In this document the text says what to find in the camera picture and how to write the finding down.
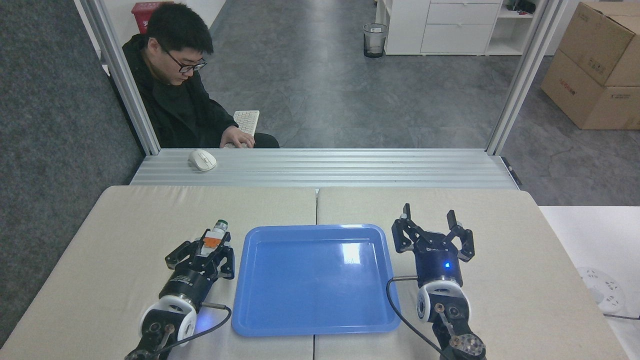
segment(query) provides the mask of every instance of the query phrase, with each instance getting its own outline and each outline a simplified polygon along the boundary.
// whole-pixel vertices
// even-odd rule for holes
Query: white cabinet
[[[508,1],[378,0],[376,22],[389,27],[387,55],[522,54],[533,15]]]

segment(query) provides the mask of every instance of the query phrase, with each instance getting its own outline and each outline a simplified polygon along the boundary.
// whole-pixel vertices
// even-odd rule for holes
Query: white drawer
[[[498,4],[431,4],[427,24],[493,25]]]
[[[421,53],[482,54],[492,25],[427,25]]]
[[[431,4],[502,4],[502,0],[432,0]]]

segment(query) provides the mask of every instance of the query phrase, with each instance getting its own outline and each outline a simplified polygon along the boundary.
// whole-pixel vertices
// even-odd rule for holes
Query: table
[[[529,194],[433,188],[251,188],[116,186],[107,189],[16,326],[0,358],[118,359],[138,344],[138,322],[171,274],[164,256],[224,218],[236,271],[250,229],[262,225],[390,227],[405,202],[424,229],[446,232],[446,213],[474,231],[477,255],[463,263],[470,326],[490,359],[626,359],[569,257]],[[391,252],[396,275],[414,275],[413,255]],[[209,302],[233,304],[236,282],[219,280]],[[414,283],[398,284],[416,319]],[[225,316],[203,309],[200,328]],[[421,327],[432,339],[430,325]],[[229,324],[172,350],[173,359],[438,359],[404,325],[384,334],[244,338]]]
[[[171,275],[164,257],[229,222],[236,272],[249,230],[316,222],[311,188],[115,186],[97,201],[4,347],[0,359],[123,359],[136,348],[139,321]],[[236,280],[213,284],[208,302],[234,303]],[[225,311],[203,308],[196,332]],[[312,359],[313,337],[244,338],[230,321],[172,350],[173,359]]]
[[[540,206],[576,268],[610,275],[625,293],[617,313],[640,314],[640,207]],[[630,359],[640,360],[640,322],[607,318]]]
[[[322,188],[318,224],[380,226],[393,249],[391,225],[411,204],[423,229],[448,231],[450,209],[474,232],[476,256],[461,262],[470,327],[488,359],[626,359],[538,206],[517,190]],[[415,275],[413,254],[391,250],[394,275]],[[397,284],[403,313],[418,323],[414,282]],[[420,329],[433,341],[431,324]],[[438,359],[403,324],[386,334],[316,336],[316,360]]]

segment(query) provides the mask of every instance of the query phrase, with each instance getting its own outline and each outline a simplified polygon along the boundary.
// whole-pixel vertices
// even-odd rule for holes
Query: small bottle
[[[200,255],[208,256],[211,252],[216,250],[220,243],[222,243],[222,238],[225,236],[228,227],[229,224],[226,221],[219,219],[213,229],[207,231],[204,235]]]

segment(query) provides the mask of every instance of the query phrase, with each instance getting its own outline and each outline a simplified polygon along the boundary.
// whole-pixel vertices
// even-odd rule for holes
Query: white mouse
[[[189,162],[194,164],[200,171],[209,171],[216,167],[216,158],[202,149],[191,151]]]

